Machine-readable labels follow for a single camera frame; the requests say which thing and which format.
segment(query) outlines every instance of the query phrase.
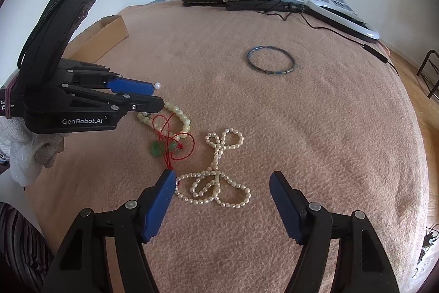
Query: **wooden floor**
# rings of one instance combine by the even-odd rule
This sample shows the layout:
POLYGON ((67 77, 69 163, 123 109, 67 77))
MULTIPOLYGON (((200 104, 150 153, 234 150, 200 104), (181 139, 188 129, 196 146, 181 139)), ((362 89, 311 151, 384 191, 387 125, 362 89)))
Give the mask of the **wooden floor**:
POLYGON ((401 56, 391 51, 390 59, 397 68, 416 111, 419 128, 424 139, 425 154, 429 167, 429 217, 427 225, 439 223, 439 103, 427 98, 428 89, 418 69, 401 56))

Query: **red string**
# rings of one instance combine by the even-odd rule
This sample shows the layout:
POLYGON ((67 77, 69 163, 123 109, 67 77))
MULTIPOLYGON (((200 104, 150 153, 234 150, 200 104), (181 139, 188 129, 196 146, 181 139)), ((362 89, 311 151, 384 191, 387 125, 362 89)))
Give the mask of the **red string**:
POLYGON ((163 134, 163 130, 165 129, 165 126, 167 126, 168 134, 170 133, 169 121, 172 118, 172 116, 174 116, 174 113, 172 115, 170 115, 169 118, 166 118, 164 115, 157 115, 157 116, 154 116, 152 118, 152 128, 154 128, 154 129, 155 129, 154 121, 156 120, 157 117, 162 117, 162 118, 164 118, 166 120, 165 124, 163 125, 163 128, 160 131, 155 129, 155 131, 159 135, 159 148, 160 148, 160 151, 162 153, 163 159, 165 160, 166 168, 168 168, 170 170, 174 169, 172 167, 172 160, 178 161, 178 160, 186 159, 186 158, 188 158, 192 154, 192 152, 195 149, 195 139, 194 139, 194 137, 190 133, 180 132, 180 133, 174 134, 172 137, 163 134), (179 142, 179 141, 177 141, 175 139, 175 137, 181 136, 182 134, 186 134, 186 135, 188 135, 192 139, 192 149, 191 149, 191 151, 190 151, 190 153, 188 155, 186 155, 186 156, 184 156, 182 158, 175 158, 174 157, 174 151, 180 150, 180 149, 184 149, 183 143, 181 143, 181 142, 179 142), (170 147, 170 144, 172 142, 177 142, 177 146, 174 149, 172 149, 172 151, 170 152, 169 151, 169 147, 170 147))

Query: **pearl necklace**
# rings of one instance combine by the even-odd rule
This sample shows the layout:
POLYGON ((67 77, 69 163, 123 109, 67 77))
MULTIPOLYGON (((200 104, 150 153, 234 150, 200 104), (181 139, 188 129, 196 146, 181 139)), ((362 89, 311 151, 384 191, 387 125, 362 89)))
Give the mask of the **pearl necklace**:
POLYGON ((252 194, 250 193, 250 189, 248 187, 246 187, 245 185, 237 183, 235 180, 230 178, 224 172, 221 172, 218 170, 218 163, 219 163, 224 151, 231 150, 231 149, 238 149, 240 146, 242 146, 243 142, 244 142, 244 136, 242 135, 242 133, 233 129, 233 128, 225 129, 224 132, 221 134, 221 140, 220 140, 220 136, 218 136, 215 132, 208 133, 208 135, 206 136, 206 143, 215 149, 215 153, 213 155, 213 161, 210 164, 210 167, 207 168, 206 171, 189 173, 189 174, 185 174, 185 175, 178 177, 177 181, 176 181, 175 195, 177 195, 177 197, 179 199, 182 199, 183 202, 188 202, 189 204, 195 204, 195 205, 207 204, 207 203, 215 200, 218 205, 221 205, 221 207, 231 207, 231 208, 239 209, 240 207, 243 207, 246 204, 248 204, 250 201, 250 198, 252 197, 252 194), (225 145, 226 144, 226 136, 228 133, 235 134, 239 137, 237 144, 225 145), (210 140, 211 138, 215 138, 215 143, 210 140), (213 176, 215 178, 212 179, 209 183, 207 183, 206 186, 203 189, 201 189, 201 191, 199 191, 197 193, 196 188, 197 188, 198 184, 201 182, 202 179, 204 179, 205 177, 208 177, 208 176, 213 176), (231 204, 229 202, 222 202, 220 200, 220 198, 218 197, 218 194, 221 193, 220 177, 227 180, 227 183, 229 185, 231 185, 232 187, 234 187, 236 189, 241 189, 244 191, 245 198, 242 202, 237 203, 237 204, 231 204), (182 193, 180 193, 180 190, 178 188, 179 182, 182 181, 183 179, 187 179, 187 178, 196 178, 195 181, 192 183, 192 187, 189 190, 195 199, 188 198, 187 196, 183 195, 182 193), (212 196, 209 196, 208 198, 205 198, 205 199, 196 199, 198 197, 203 197, 205 194, 207 194, 207 191, 211 187, 213 187, 212 196))
MULTIPOLYGON (((189 126, 190 119, 187 118, 187 116, 183 113, 183 111, 181 109, 179 109, 179 107, 174 106, 174 105, 170 104, 169 102, 165 102, 164 108, 167 109, 169 112, 174 112, 177 115, 177 117, 181 120, 181 122, 183 122, 183 129, 181 132, 188 133, 190 131, 190 126, 189 126)), ((158 133, 161 132, 164 136, 173 137, 177 141, 179 141, 180 138, 184 139, 187 137, 187 134, 181 134, 179 136, 174 136, 174 134, 172 132, 170 132, 168 134, 168 131, 166 129, 164 129, 163 127, 160 127, 159 125, 156 125, 155 127, 153 127, 152 126, 152 118, 151 118, 150 113, 147 113, 147 112, 138 113, 137 118, 139 119, 140 122, 150 126, 156 132, 158 132, 158 133)))

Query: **striped fabric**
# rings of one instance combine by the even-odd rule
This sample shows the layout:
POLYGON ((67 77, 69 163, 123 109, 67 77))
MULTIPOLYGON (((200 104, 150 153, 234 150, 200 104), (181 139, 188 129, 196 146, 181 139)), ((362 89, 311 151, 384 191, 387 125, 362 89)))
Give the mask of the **striped fabric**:
POLYGON ((29 291, 41 290, 53 254, 40 232, 15 208, 3 202, 0 202, 0 254, 29 291))

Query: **cardboard box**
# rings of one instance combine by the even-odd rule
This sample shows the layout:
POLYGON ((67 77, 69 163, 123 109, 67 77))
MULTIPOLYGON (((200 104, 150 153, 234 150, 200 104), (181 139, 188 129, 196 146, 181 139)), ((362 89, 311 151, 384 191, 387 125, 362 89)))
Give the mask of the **cardboard box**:
POLYGON ((120 15, 106 16, 69 42, 62 57, 95 63, 126 37, 128 30, 123 18, 120 15))

